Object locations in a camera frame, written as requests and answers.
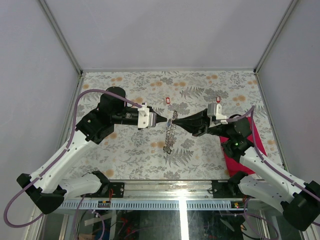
red rectangular object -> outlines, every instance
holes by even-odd
[[[251,117],[248,117],[248,120],[250,122],[250,127],[252,129]],[[254,128],[254,136],[255,136],[255,140],[256,140],[256,144],[257,144],[258,148],[260,149],[261,152],[263,152],[264,155],[267,155],[266,151],[265,151],[265,148],[264,148],[264,146],[263,146],[263,144],[261,142],[261,138],[259,136],[259,133],[258,133],[258,130],[257,130],[257,127],[256,127],[255,123],[254,123],[253,128]],[[254,141],[253,137],[252,137],[252,134],[247,139],[249,141],[251,141],[251,142]],[[226,138],[226,137],[223,137],[223,136],[220,137],[220,142],[221,143],[224,143],[227,140],[228,140],[228,138]],[[242,164],[237,163],[235,160],[233,160],[232,158],[228,157],[225,153],[224,153],[224,158],[225,158],[226,167],[227,167],[227,169],[229,171],[230,177],[232,177],[233,175],[235,175],[239,171],[245,172],[247,174],[254,174],[255,173],[254,171],[250,170],[246,166],[243,166]]]

metal chain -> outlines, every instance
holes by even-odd
[[[171,147],[174,146],[175,143],[175,130],[176,125],[172,123],[173,120],[178,118],[178,112],[176,110],[173,111],[173,116],[170,118],[166,125],[166,133],[165,133],[165,146],[163,147],[163,151],[167,154],[171,153]]]

white wall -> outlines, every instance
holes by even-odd
[[[319,12],[320,1],[300,1],[259,76],[289,170],[320,184]]]
[[[55,152],[77,74],[35,0],[0,1],[0,66],[2,214],[21,189],[16,178]],[[9,220],[26,223],[33,208],[23,194]],[[0,220],[0,239],[19,240],[23,232]]]
[[[290,1],[47,3],[83,69],[253,69]]]

floral pattern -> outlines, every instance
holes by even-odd
[[[162,72],[87,72],[82,90],[118,86],[126,97],[147,102],[160,115],[179,118],[195,114],[208,103],[221,98],[224,115],[245,113],[256,105],[254,121],[268,157],[282,166],[265,106],[252,71],[162,71]],[[77,122],[100,100],[100,93],[89,93],[79,102]],[[100,170],[112,180],[211,180],[229,177],[217,136],[193,137],[182,128],[175,130],[170,155],[163,152],[166,123],[137,130],[116,125],[114,132],[88,152],[67,174],[81,177]]]

